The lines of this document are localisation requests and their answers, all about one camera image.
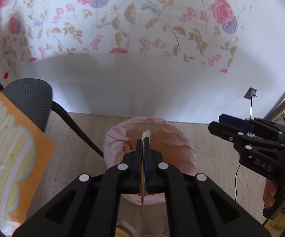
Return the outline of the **pink lined trash bin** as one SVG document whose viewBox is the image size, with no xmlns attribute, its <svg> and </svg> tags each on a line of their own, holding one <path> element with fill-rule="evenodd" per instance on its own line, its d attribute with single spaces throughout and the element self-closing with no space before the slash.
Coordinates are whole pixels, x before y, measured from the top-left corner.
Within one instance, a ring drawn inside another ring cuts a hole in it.
<svg viewBox="0 0 285 237">
<path fill-rule="evenodd" d="M 136 117 L 124 121 L 107 132 L 103 153 L 107 168 L 121 163 L 126 153 L 136 149 L 136 142 L 150 131 L 150 147 L 159 151 L 165 162 L 181 173 L 198 173 L 197 154 L 188 136 L 179 128 L 160 118 Z"/>
</svg>

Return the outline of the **black office chair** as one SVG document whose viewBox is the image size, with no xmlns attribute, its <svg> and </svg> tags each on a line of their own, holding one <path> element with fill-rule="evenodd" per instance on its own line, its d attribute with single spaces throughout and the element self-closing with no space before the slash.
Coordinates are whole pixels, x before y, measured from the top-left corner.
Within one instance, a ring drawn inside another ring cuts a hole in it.
<svg viewBox="0 0 285 237">
<path fill-rule="evenodd" d="M 6 87 L 0 83 L 0 91 L 41 131 L 45 131 L 50 112 L 54 111 L 80 139 L 103 157 L 102 150 L 76 124 L 64 108 L 52 100 L 52 87 L 46 81 L 24 78 L 15 80 Z"/>
</svg>

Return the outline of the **floral wall sheet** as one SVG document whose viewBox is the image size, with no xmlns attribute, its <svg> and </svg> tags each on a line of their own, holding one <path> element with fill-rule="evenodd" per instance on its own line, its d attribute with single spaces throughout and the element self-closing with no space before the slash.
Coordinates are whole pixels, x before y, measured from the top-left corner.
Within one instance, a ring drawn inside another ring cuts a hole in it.
<svg viewBox="0 0 285 237">
<path fill-rule="evenodd" d="M 254 0 L 0 0 L 0 59 L 179 58 L 227 73 Z"/>
</svg>

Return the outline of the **wall socket with plug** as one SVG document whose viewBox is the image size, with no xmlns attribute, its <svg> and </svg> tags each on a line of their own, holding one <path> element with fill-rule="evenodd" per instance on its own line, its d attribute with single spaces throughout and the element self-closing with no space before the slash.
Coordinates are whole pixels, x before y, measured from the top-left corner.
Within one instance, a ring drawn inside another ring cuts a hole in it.
<svg viewBox="0 0 285 237">
<path fill-rule="evenodd" d="M 251 100 L 253 97 L 256 97 L 257 96 L 257 90 L 250 87 L 248 89 L 248 91 L 246 92 L 246 94 L 244 95 L 244 98 L 245 99 L 248 99 L 248 100 Z"/>
</svg>

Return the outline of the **yellow striped orange cloth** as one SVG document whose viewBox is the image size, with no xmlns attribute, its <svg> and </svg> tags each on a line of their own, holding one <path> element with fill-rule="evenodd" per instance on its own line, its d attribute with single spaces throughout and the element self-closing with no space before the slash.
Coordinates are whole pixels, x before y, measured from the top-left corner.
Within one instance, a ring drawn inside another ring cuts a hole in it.
<svg viewBox="0 0 285 237">
<path fill-rule="evenodd" d="M 12 236 L 56 147 L 0 91 L 0 231 Z"/>
</svg>

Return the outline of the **orange wrapper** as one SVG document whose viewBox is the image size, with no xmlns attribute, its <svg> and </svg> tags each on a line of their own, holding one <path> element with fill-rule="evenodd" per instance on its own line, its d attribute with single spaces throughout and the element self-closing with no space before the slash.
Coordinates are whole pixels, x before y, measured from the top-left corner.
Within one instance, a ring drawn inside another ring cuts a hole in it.
<svg viewBox="0 0 285 237">
<path fill-rule="evenodd" d="M 144 144 L 142 139 L 136 142 L 136 150 L 130 152 L 132 180 L 129 183 L 133 186 L 134 194 L 123 194 L 123 198 L 134 205 L 156 205 L 165 203 L 164 193 L 147 192 L 145 187 L 145 157 Z"/>
</svg>

